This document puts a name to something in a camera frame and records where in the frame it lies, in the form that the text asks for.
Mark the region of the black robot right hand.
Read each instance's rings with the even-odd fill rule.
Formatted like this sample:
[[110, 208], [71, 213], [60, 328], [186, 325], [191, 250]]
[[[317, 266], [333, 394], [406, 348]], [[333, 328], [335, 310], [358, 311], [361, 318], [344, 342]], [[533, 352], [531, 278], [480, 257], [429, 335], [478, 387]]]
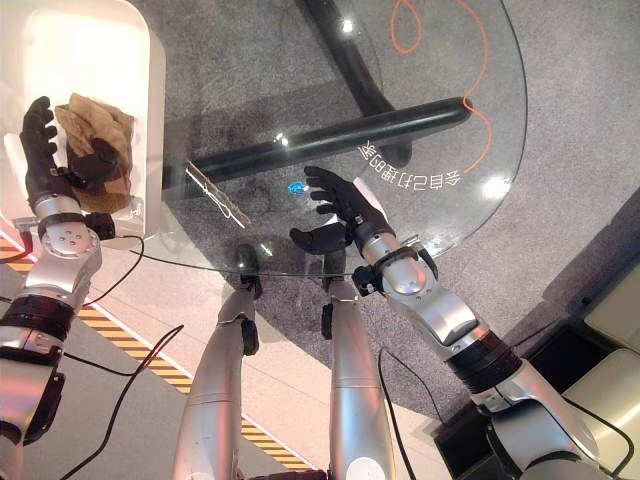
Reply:
[[383, 213], [358, 190], [337, 174], [316, 166], [304, 168], [307, 184], [314, 188], [311, 199], [324, 201], [316, 207], [318, 214], [335, 214], [339, 221], [310, 231], [292, 228], [293, 243], [313, 255], [329, 254], [355, 243], [359, 252], [375, 235], [395, 232]]

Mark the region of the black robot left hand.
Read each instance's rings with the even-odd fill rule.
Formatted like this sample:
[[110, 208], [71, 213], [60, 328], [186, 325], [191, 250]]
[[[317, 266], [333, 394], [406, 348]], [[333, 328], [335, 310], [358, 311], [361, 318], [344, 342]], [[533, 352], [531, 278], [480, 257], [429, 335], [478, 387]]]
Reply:
[[42, 96], [33, 101], [23, 117], [19, 134], [27, 161], [25, 186], [32, 209], [44, 197], [63, 195], [76, 199], [73, 189], [101, 189], [108, 181], [119, 178], [118, 153], [104, 139], [90, 141], [91, 152], [78, 156], [71, 147], [67, 167], [54, 160], [57, 129], [51, 124], [54, 113], [50, 99]]

